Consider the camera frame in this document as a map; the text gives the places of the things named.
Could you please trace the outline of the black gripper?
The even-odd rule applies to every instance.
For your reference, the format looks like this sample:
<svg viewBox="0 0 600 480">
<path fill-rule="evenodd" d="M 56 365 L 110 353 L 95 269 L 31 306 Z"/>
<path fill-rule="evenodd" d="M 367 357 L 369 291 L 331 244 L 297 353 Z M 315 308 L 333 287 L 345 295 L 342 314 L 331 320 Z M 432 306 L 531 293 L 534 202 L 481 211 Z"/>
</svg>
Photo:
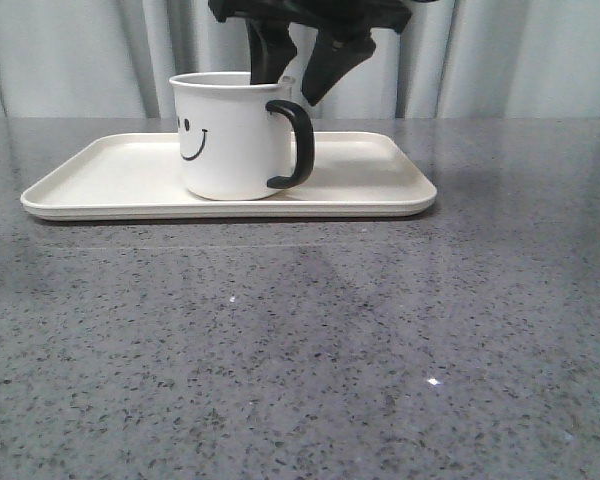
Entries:
<svg viewBox="0 0 600 480">
<path fill-rule="evenodd" d="M 210 0 L 219 22 L 246 20 L 252 85 L 275 84 L 297 55 L 290 23 L 319 30 L 302 79 L 311 106 L 376 49 L 371 30 L 401 33 L 412 16 L 403 1 Z"/>
</svg>

